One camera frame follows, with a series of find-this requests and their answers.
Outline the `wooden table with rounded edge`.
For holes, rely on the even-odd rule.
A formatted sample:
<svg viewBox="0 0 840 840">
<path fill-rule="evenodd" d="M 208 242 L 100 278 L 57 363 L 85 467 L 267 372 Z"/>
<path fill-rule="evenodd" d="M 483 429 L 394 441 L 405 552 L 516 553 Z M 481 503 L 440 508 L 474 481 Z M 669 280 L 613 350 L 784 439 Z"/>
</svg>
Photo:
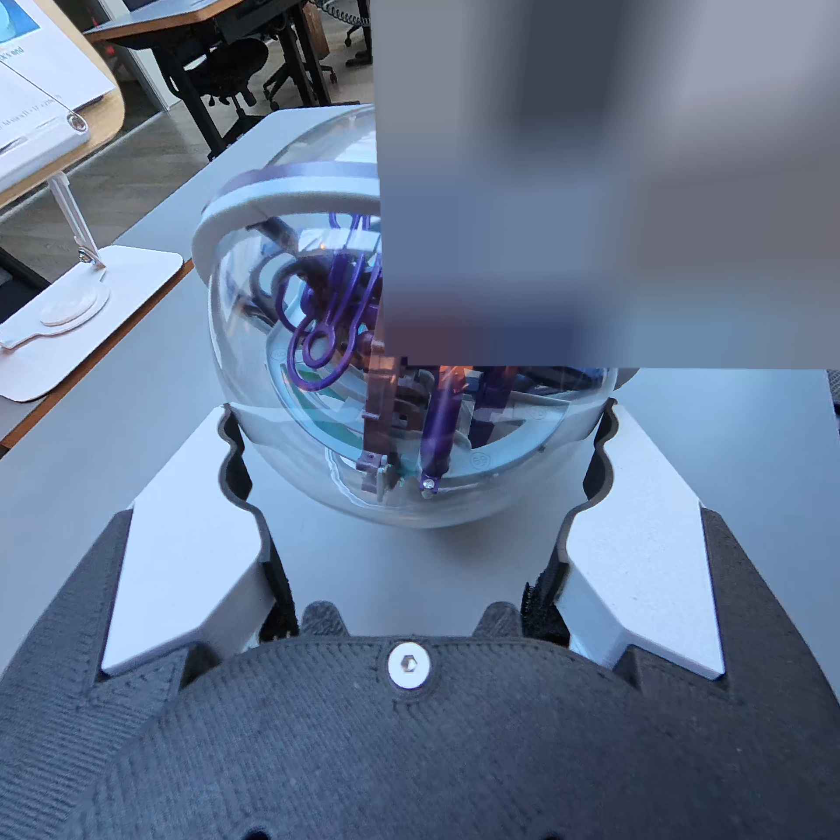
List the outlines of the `wooden table with rounded edge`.
<svg viewBox="0 0 840 840">
<path fill-rule="evenodd" d="M 49 177 L 66 169 L 69 165 L 79 162 L 86 155 L 101 148 L 107 141 L 115 137 L 117 131 L 123 126 L 125 107 L 123 97 L 117 86 L 110 69 L 103 58 L 88 43 L 81 32 L 71 23 L 55 2 L 41 2 L 36 4 L 56 24 L 59 29 L 67 35 L 71 42 L 89 58 L 94 66 L 108 78 L 114 89 L 101 99 L 88 104 L 80 110 L 80 115 L 87 122 L 89 128 L 89 139 L 76 149 L 64 154 L 58 160 L 44 166 L 37 173 L 25 178 L 16 186 L 2 191 L 1 207 L 5 207 L 12 201 L 18 199 L 32 188 L 45 182 Z"/>
</svg>

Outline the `clear maze ball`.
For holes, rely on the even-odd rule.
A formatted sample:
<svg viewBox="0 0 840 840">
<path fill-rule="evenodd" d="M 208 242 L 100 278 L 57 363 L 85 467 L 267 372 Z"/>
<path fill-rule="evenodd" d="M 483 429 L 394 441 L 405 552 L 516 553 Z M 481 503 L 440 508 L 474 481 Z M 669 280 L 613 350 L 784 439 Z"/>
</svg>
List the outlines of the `clear maze ball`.
<svg viewBox="0 0 840 840">
<path fill-rule="evenodd" d="M 310 498 L 412 529 L 507 508 L 632 373 L 413 364 L 385 352 L 375 107 L 299 135 L 204 207 L 192 240 L 240 429 Z"/>
</svg>

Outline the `black-legged desk with wooden top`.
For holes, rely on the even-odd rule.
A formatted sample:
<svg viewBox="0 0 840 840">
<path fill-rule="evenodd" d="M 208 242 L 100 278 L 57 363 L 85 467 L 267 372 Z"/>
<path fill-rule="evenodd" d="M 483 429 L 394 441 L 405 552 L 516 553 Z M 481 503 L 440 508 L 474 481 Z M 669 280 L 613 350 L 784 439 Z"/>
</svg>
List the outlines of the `black-legged desk with wooden top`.
<svg viewBox="0 0 840 840">
<path fill-rule="evenodd" d="M 262 33 L 277 37 L 303 106 L 332 103 L 303 6 L 304 2 L 295 1 L 135 3 L 127 15 L 87 31 L 86 36 L 92 43 L 150 49 L 166 86 L 185 103 L 204 137 L 211 161 L 261 120 L 246 112 L 239 117 L 233 103 L 215 99 L 210 105 L 210 97 L 199 95 L 187 76 L 208 52 L 223 44 L 260 39 Z"/>
</svg>

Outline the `white printed board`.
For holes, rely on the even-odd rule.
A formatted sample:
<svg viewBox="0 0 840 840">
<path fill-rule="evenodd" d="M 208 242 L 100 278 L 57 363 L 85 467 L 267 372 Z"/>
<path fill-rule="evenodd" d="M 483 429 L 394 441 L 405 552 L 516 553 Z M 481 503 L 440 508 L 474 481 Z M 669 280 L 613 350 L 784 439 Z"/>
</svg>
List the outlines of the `white printed board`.
<svg viewBox="0 0 840 840">
<path fill-rule="evenodd" d="M 1 190 L 89 139 L 81 109 L 114 84 L 46 13 L 1 2 Z"/>
</svg>

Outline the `white stand with flat base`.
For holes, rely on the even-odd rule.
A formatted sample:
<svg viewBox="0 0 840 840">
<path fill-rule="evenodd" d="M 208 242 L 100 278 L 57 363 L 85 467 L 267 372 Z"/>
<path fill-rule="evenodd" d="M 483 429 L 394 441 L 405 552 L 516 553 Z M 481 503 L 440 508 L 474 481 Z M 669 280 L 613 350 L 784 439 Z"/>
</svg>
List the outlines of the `white stand with flat base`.
<svg viewBox="0 0 840 840">
<path fill-rule="evenodd" d="M 70 224 L 79 262 L 1 326 L 1 395 L 16 403 L 64 381 L 183 266 L 174 253 L 98 248 L 63 172 L 49 188 Z"/>
</svg>

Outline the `black office chair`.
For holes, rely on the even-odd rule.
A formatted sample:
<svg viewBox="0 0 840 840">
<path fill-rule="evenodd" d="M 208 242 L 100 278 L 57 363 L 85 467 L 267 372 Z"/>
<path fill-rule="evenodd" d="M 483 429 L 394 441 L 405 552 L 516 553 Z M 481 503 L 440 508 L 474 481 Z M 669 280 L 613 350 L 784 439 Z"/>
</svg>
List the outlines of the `black office chair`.
<svg viewBox="0 0 840 840">
<path fill-rule="evenodd" d="M 225 105 L 233 103 L 238 116 L 244 117 L 236 97 L 241 95 L 250 107 L 256 105 L 248 89 L 249 79 L 263 68 L 268 57 L 268 47 L 260 39 L 242 38 L 208 52 L 205 60 L 186 74 L 199 95 L 210 97 L 210 105 L 215 99 Z"/>
</svg>

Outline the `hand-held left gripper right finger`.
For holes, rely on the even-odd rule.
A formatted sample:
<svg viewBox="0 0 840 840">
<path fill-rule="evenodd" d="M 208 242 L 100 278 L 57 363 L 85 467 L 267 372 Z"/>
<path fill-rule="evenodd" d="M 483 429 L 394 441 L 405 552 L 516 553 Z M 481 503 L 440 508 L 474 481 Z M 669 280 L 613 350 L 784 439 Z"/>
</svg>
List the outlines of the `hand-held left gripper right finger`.
<svg viewBox="0 0 840 840">
<path fill-rule="evenodd" d="M 630 646 L 708 679 L 725 671 L 700 502 L 610 400 L 547 568 L 521 603 L 526 636 L 613 668 Z"/>
</svg>

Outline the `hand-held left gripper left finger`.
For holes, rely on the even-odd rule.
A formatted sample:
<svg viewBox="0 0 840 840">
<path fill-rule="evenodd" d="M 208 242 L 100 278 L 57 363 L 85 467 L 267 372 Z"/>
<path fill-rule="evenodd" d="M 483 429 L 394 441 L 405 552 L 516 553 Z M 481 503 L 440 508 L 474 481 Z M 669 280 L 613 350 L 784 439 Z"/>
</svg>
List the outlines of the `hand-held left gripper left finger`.
<svg viewBox="0 0 840 840">
<path fill-rule="evenodd" d="M 245 650 L 275 603 L 274 549 L 228 406 L 213 409 L 134 499 L 101 670 L 120 675 L 202 645 L 215 660 Z"/>
</svg>

